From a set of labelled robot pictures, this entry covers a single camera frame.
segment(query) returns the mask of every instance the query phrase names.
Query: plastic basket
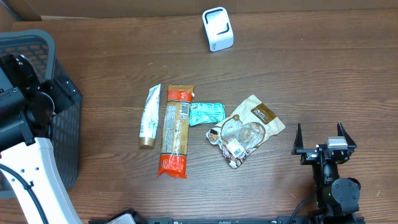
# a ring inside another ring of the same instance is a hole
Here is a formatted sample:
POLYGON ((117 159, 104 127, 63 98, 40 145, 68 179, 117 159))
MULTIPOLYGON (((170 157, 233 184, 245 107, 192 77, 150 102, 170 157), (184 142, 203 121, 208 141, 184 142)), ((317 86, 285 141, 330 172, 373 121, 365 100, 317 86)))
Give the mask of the plastic basket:
MULTIPOLYGON (((35 67, 40 81, 68 77, 55 56, 55 44, 50 34, 42 30, 0 33, 0 56, 21 54, 35 67)), ((78 177, 80 161, 80 115, 83 97, 69 109, 53 118, 55 163, 65 187, 72 186, 78 177)), ((5 178, 1 178, 0 198, 15 197, 5 178)))

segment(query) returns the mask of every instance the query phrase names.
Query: white cube device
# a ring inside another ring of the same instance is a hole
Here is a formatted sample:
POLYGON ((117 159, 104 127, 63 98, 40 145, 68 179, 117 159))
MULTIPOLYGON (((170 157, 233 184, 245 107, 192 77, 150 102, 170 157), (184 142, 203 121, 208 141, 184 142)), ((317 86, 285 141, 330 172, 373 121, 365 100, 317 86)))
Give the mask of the white cube device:
POLYGON ((234 34, 225 8, 216 7, 206 10, 202 19, 212 52, 223 50, 234 44, 234 34))

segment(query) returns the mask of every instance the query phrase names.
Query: wooden floor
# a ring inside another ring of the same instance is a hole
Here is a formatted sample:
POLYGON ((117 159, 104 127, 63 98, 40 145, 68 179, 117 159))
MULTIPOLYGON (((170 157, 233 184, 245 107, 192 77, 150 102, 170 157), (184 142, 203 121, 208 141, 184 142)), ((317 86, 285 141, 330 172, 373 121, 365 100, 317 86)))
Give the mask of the wooden floor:
MULTIPOLYGON (((81 170, 69 196, 86 223, 125 208, 145 217, 272 218, 290 215, 313 190, 312 169, 292 156, 336 135, 341 121, 358 148, 340 176, 362 183, 358 215, 398 222, 398 10, 231 15, 234 45, 210 53, 200 16, 19 22, 43 29, 85 99, 81 170), (163 84, 154 150, 138 149, 148 89, 163 84), (188 179, 156 176, 166 85, 194 85, 196 102, 229 115, 255 94, 284 122, 238 170, 205 133, 190 128, 188 179)), ((300 213, 314 209, 314 201, 300 213)), ((2 200, 1 223, 25 223, 2 200)))

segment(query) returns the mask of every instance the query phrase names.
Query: spaghetti package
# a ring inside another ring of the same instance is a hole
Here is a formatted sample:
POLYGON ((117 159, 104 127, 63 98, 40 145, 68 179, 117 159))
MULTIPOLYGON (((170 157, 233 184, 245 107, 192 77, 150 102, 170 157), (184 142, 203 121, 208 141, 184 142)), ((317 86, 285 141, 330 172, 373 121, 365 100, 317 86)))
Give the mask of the spaghetti package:
POLYGON ((229 165, 236 169, 270 136, 284 128, 276 114, 251 95, 206 136, 210 143, 219 145, 229 165))
POLYGON ((193 85, 169 85, 157 176, 166 173, 176 178, 187 178, 185 169, 192 92, 193 85))

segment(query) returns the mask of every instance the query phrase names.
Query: snack bar wrapper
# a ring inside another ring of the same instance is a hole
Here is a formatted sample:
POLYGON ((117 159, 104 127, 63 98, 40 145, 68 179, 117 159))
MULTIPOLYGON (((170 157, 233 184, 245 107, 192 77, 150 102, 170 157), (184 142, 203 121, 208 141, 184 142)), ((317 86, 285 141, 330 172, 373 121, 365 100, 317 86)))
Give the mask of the snack bar wrapper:
POLYGON ((221 103, 192 103, 189 126, 218 123, 225 119, 224 105, 221 103))
POLYGON ((163 125, 163 140, 157 176, 187 178, 189 112, 193 85, 169 85, 163 125))
POLYGON ((206 136, 213 145, 219 145, 229 165, 236 169, 269 136, 279 134, 285 125, 256 96, 245 99, 229 116, 206 136))

